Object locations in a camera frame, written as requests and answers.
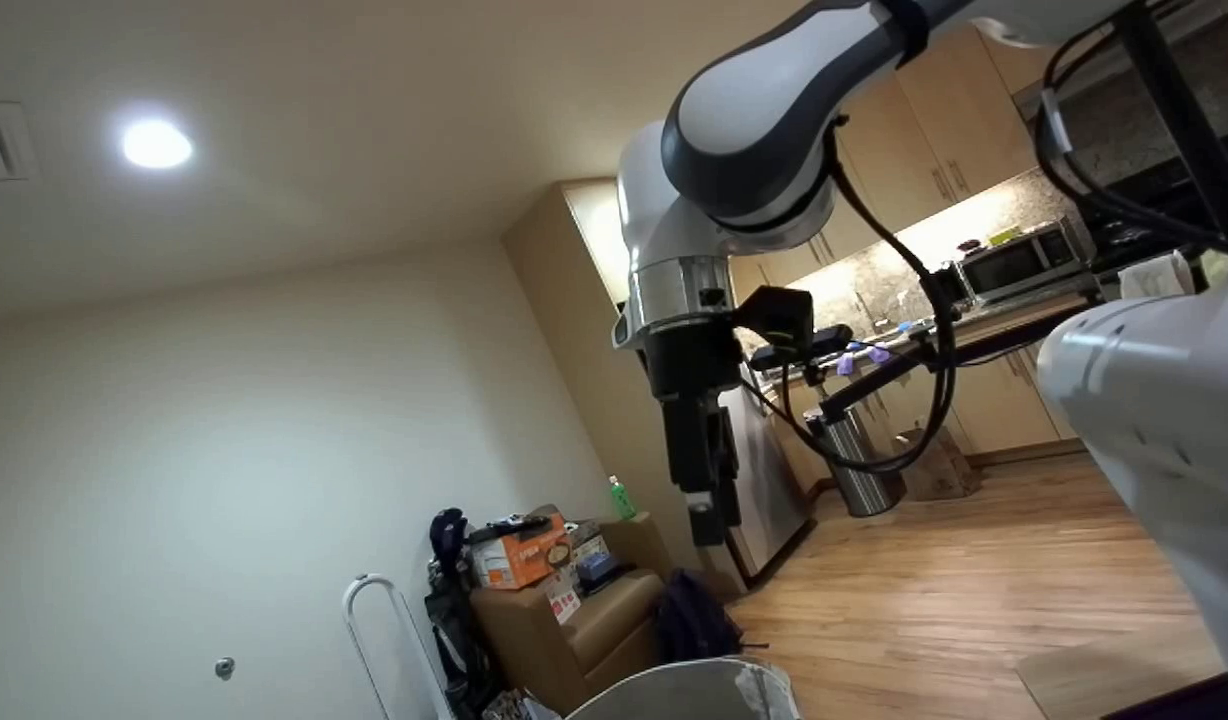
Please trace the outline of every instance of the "trash can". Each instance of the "trash can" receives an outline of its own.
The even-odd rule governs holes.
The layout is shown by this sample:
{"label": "trash can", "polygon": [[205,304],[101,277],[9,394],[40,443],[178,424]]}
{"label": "trash can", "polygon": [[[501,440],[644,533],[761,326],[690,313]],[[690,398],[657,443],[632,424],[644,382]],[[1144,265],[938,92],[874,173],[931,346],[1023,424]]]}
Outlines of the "trash can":
{"label": "trash can", "polygon": [[[808,419],[808,429],[825,447],[841,452],[843,460],[874,460],[878,454],[874,443],[866,440],[857,412],[841,412],[841,416],[817,412]],[[896,508],[901,494],[903,494],[901,470],[878,475],[878,470],[857,470],[857,466],[843,466],[843,462],[828,462],[828,470],[841,484],[849,514],[882,514],[882,513]]]}
{"label": "trash can", "polygon": [[679,661],[638,670],[570,720],[801,720],[798,694],[781,666],[747,663],[741,657]]}

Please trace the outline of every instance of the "wooden floor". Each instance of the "wooden floor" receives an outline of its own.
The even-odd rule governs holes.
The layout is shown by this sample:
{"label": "wooden floor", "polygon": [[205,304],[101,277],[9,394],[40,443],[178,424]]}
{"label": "wooden floor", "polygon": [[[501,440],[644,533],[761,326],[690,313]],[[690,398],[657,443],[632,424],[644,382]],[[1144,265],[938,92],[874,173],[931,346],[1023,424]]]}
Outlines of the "wooden floor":
{"label": "wooden floor", "polygon": [[996,466],[967,500],[822,529],[732,608],[808,720],[1042,717],[1017,661],[1195,627],[1195,611],[1084,454]]}

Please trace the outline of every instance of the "recessed light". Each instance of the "recessed light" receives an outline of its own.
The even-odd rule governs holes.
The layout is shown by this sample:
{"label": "recessed light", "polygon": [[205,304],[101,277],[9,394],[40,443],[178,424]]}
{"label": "recessed light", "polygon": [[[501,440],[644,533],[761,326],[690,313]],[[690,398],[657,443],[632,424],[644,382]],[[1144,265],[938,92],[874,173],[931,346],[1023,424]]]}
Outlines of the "recessed light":
{"label": "recessed light", "polygon": [[169,117],[136,117],[122,127],[122,151],[134,169],[172,173],[196,156],[196,142]]}

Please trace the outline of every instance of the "cardboard box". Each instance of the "cardboard box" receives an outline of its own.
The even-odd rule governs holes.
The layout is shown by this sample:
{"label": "cardboard box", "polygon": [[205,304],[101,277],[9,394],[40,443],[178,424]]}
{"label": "cardboard box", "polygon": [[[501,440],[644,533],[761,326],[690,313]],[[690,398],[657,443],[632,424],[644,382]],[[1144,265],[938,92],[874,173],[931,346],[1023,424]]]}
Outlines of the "cardboard box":
{"label": "cardboard box", "polygon": [[548,550],[566,543],[566,537],[570,537],[566,514],[553,513],[548,529],[472,543],[469,559],[484,588],[531,588],[548,581],[553,571]]}

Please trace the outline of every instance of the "white wall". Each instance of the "white wall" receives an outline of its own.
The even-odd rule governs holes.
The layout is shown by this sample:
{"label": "white wall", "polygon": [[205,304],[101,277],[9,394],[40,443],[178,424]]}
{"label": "white wall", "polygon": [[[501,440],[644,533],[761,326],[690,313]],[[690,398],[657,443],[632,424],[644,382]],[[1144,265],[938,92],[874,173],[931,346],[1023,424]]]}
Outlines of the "white wall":
{"label": "white wall", "polygon": [[498,245],[4,322],[0,720],[371,720],[341,588],[540,500],[605,484]]}

